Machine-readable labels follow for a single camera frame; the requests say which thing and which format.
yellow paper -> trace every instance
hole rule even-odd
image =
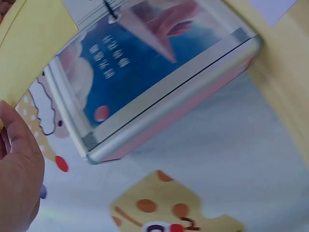
[[[76,32],[62,0],[16,1],[0,25],[0,99],[15,107]]]

white paper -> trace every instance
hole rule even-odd
[[[248,0],[263,16],[270,26],[278,23],[279,19],[293,6],[297,0]]]

orange polka dot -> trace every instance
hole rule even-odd
[[[121,220],[119,218],[113,216],[112,219],[114,220],[114,222],[116,223],[116,225],[118,227],[121,226],[122,222],[121,222]]]
[[[173,178],[170,178],[168,175],[166,175],[164,172],[158,170],[156,171],[158,177],[160,180],[164,181],[164,182],[169,182],[169,181],[173,181]]]
[[[153,201],[149,199],[141,199],[138,202],[136,202],[137,208],[139,208],[141,211],[145,213],[152,213],[156,211],[157,205]]]
[[[172,212],[178,218],[186,218],[189,215],[189,207],[186,204],[176,204],[173,206]]]

hand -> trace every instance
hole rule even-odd
[[[179,35],[189,30],[189,19],[196,16],[201,7],[194,0],[184,0],[182,3],[164,10],[157,18],[148,23],[152,32],[162,39],[166,36]]]
[[[0,0],[0,24],[16,0]]]
[[[40,207],[44,159],[15,109],[0,102],[0,231],[26,231]]]

yellow cardboard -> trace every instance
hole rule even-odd
[[[225,0],[264,39],[249,75],[290,131],[309,166],[309,1],[298,0],[273,27],[246,0]]]
[[[16,1],[0,24],[0,99],[16,107],[76,32],[62,0]]]

